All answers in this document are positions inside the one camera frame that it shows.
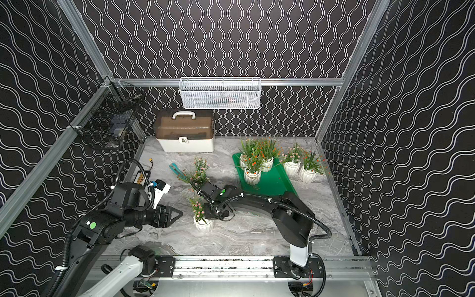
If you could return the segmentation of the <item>orange flower plant back pot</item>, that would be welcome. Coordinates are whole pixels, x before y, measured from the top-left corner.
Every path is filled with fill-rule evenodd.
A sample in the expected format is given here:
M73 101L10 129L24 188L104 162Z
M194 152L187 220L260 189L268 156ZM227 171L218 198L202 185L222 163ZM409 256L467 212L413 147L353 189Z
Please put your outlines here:
M240 160L242 161L241 168L244 171L245 182L252 186L257 185L261 180L263 156L261 154L242 154Z

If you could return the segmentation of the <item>orange flower plant pot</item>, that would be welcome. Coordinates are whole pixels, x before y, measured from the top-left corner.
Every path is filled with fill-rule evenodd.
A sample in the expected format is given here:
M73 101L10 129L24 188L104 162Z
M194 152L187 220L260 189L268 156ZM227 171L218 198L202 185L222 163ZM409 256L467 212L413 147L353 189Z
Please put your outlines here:
M281 147L276 139L267 138L259 141L259 152L263 159L261 172L269 172L273 167L273 161L281 154Z
M245 182L252 186L257 185L261 180L263 156L261 154L242 154L240 160L242 161L241 168L244 171Z

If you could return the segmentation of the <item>green plastic tray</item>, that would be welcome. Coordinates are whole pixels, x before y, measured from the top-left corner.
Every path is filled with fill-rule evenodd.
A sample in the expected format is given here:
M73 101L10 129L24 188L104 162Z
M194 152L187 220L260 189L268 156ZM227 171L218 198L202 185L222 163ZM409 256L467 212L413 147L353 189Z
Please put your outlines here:
M241 183L241 188L253 194L262 194L265 196L283 195L286 191L298 195L292 182L286 174L283 165L279 160L273 161L273 167L269 172L261 174L261 180L256 185L250 185L245 182L245 174L240 165L241 153L235 153L232 158L236 166L237 174Z

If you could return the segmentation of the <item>green grass plant white pot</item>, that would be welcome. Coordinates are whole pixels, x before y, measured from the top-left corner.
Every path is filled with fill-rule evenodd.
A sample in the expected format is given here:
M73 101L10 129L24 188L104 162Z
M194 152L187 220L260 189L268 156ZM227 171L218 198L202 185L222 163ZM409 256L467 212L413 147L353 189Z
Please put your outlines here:
M257 139L246 139L245 141L241 141L241 146L241 155L239 156L240 167L245 167L247 161L254 163L259 141Z

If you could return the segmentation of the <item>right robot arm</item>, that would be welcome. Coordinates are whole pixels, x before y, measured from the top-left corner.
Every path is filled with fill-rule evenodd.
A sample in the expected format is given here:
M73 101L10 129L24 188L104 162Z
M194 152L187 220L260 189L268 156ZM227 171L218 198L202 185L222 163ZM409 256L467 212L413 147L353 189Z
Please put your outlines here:
M313 211L295 193L285 191L282 195L265 196L231 185L219 188L208 181L192 180L190 185L205 199L202 205L205 220L229 222L237 211L258 213L272 219L290 247L289 259L274 265L275 276L295 280L312 277L309 264L312 245L317 239L331 238L332 231L316 219Z

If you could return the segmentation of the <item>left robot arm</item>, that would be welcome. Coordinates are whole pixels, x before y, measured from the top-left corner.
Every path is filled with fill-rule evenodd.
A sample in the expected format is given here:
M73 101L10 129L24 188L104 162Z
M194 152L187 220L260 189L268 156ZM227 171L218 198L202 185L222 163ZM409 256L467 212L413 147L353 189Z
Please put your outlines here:
M125 228L141 231L144 226L168 228L182 211L160 204L171 186L156 179L143 184L121 183L118 178L110 193L81 214L66 236L61 264L42 293L44 297L74 296L96 260L120 239Z

